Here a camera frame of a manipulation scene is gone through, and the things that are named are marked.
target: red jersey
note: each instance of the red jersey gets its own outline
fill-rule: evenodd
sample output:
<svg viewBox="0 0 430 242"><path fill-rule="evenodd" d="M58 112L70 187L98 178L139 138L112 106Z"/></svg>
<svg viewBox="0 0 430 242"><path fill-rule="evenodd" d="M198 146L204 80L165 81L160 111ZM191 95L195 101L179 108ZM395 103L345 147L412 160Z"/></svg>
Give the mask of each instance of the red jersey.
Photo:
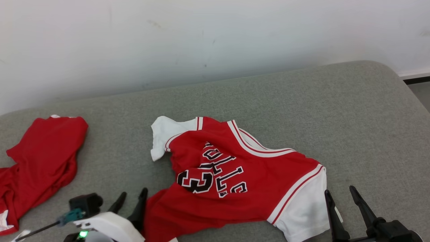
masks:
<svg viewBox="0 0 430 242"><path fill-rule="evenodd" d="M81 117L38 118L6 151L16 164L0 168L0 236L18 231L20 217L73 180L87 128Z"/></svg>
<svg viewBox="0 0 430 242"><path fill-rule="evenodd" d="M268 149L235 121L159 117L153 160L172 153L176 183L149 198L144 220L148 242L171 239L228 223L267 220L288 242L329 229L325 168L293 149Z"/></svg>

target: red stripe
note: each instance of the red stripe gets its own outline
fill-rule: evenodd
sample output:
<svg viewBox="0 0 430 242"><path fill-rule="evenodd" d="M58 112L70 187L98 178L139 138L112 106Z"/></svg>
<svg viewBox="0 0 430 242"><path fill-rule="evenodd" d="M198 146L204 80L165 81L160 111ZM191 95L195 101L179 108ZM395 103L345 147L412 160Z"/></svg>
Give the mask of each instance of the red stripe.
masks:
<svg viewBox="0 0 430 242"><path fill-rule="evenodd" d="M239 131L238 131L238 128L236 127L236 125L234 124L234 122L232 121L231 123L233 124L233 127L234 127L234 129L236 130L237 134L239 135L239 138L240 138L240 140L242 141L242 143L244 143L246 147L248 147L249 149L252 149L252 150L253 150L253 151L255 151L255 152L260 152L260 153L280 153L280 152L284 152L284 151L287 151L287 150L292 150L292 149L282 149L282 150L277 150L277 151L261 151L261 150L253 149L252 147L249 147L249 146L246 144L246 142L245 142L245 141L243 141L243 139L242 139L242 137L240 136L240 133L239 133Z"/></svg>
<svg viewBox="0 0 430 242"><path fill-rule="evenodd" d="M167 148L167 143L169 143L169 141L170 141L173 137L175 137L175 136L178 136L178 135L174 135L174 136L170 137L170 139L168 139L168 140L167 140L166 144L164 145L164 147L165 147L166 149L168 149L168 148Z"/></svg>
<svg viewBox="0 0 430 242"><path fill-rule="evenodd" d="M299 189L305 182L307 182L310 178L316 176L321 170L322 170L323 166L321 166L321 168L318 170L317 173L315 173L314 175L310 176L309 178L307 178L306 180L304 180L294 191L293 193L290 195L290 197L287 199L287 201L284 203L284 205L282 206L281 210L278 213L278 216L276 216L275 220L273 220L272 224L275 224L276 220L279 218L279 215L281 215L282 211L284 210L285 206L287 205L288 201L291 199L291 197L293 197L294 193L297 191L297 189Z"/></svg>
<svg viewBox="0 0 430 242"><path fill-rule="evenodd" d="M251 138L255 143L257 143L261 148L263 149L268 149L266 147L263 147L258 141L256 141L250 134L246 133L245 131L239 129L243 134L245 134L246 136L248 136L249 138Z"/></svg>

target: basketball jersey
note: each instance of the basketball jersey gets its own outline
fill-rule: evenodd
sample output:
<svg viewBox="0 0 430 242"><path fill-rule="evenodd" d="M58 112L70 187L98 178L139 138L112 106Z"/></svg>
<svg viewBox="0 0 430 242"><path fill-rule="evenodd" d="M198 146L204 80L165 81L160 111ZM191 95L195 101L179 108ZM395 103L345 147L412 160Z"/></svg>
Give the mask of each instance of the basketball jersey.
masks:
<svg viewBox="0 0 430 242"><path fill-rule="evenodd" d="M268 149L236 122L197 117L153 124L154 161L172 153L176 182L149 198L143 235L168 242L228 223L267 220L288 242L329 229L326 170L293 149Z"/></svg>

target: gray table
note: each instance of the gray table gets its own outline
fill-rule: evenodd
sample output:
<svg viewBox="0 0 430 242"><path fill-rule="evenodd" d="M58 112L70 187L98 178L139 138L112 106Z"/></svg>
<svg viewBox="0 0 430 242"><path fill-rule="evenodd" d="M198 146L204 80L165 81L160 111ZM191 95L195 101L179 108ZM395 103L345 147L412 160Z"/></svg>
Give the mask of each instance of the gray table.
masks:
<svg viewBox="0 0 430 242"><path fill-rule="evenodd" d="M161 115L177 121L235 119L264 146L290 147L327 167L328 187L352 237L365 226L348 186L377 216L400 220L430 240L430 114L388 67L369 61L205 84L101 97L28 109L0 117L0 167L13 165L13 147L37 117L82 116L89 124L74 181L29 211L21 230L55 221L68 200L97 192L103 209L122 192L128 216L143 186L153 195L174 182L169 156L152 162L150 125ZM28 242L59 241L76 230L52 228ZM4 236L10 241L16 235ZM323 233L310 241L329 241ZM268 222L227 225L186 235L190 242L285 241Z"/></svg>

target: crumpled red cloth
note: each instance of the crumpled red cloth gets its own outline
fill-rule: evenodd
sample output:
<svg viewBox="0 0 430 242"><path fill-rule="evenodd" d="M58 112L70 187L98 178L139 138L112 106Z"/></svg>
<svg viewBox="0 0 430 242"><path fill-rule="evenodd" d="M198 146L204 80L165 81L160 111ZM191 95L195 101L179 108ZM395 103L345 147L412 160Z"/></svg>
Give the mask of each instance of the crumpled red cloth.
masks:
<svg viewBox="0 0 430 242"><path fill-rule="evenodd" d="M38 118L6 151L16 164L0 168L0 236L18 231L19 218L73 180L87 128L82 117Z"/></svg>

